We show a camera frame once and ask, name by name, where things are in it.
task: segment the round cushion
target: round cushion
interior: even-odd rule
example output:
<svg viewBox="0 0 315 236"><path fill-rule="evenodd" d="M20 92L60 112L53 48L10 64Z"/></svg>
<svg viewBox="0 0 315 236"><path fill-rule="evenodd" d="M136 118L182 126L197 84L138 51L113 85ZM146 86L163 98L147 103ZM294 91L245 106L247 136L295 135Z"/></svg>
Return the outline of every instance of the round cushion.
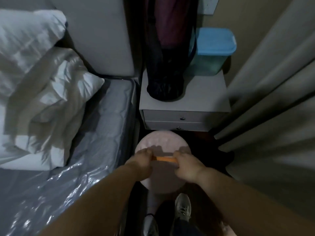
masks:
<svg viewBox="0 0 315 236"><path fill-rule="evenodd" d="M150 148L154 156L172 156L174 151L180 150L191 154L186 141L172 131L154 131L146 135L137 145L136 152ZM141 183L150 191L158 194L167 194L178 190L185 184L179 179L174 170L178 167L175 163L152 161L153 172L148 179Z"/></svg>

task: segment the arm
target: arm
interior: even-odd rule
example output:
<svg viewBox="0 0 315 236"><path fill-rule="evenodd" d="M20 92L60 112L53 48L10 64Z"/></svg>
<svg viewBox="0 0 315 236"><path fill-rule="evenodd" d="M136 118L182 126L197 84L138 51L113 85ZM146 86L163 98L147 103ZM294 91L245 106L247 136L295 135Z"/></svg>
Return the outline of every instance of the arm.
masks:
<svg viewBox="0 0 315 236"><path fill-rule="evenodd" d="M136 181L152 172L152 151L143 149L102 179L48 225L40 236L114 235Z"/></svg>
<svg viewBox="0 0 315 236"><path fill-rule="evenodd" d="M313 235L315 225L258 191L219 171L205 167L189 154L175 152L176 175L198 184L221 211L236 235Z"/></svg>

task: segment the gray curtain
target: gray curtain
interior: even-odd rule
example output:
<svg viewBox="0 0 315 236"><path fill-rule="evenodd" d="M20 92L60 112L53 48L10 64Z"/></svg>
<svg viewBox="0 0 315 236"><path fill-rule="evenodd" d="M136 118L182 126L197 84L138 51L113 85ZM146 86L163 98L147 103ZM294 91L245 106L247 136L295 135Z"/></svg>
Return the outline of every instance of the gray curtain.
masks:
<svg viewBox="0 0 315 236"><path fill-rule="evenodd" d="M293 0L228 87L227 171L315 220L315 0Z"/></svg>

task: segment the black bag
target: black bag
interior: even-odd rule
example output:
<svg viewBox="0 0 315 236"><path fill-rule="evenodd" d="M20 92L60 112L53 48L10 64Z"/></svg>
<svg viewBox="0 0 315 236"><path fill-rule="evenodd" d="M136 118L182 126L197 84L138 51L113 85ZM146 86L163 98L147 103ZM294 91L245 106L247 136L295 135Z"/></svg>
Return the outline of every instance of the black bag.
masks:
<svg viewBox="0 0 315 236"><path fill-rule="evenodd" d="M183 73L197 47L195 40L188 53L197 6L198 0L146 0L147 91L155 99L173 100L183 93Z"/></svg>

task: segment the white duvet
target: white duvet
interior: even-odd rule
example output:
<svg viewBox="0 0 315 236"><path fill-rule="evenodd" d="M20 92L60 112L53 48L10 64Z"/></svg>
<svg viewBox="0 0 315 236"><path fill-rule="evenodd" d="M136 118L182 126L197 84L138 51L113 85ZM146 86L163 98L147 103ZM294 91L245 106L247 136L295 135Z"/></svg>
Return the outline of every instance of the white duvet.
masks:
<svg viewBox="0 0 315 236"><path fill-rule="evenodd" d="M75 51L53 47L65 22L55 10L0 10L1 168L64 166L85 103L104 83Z"/></svg>

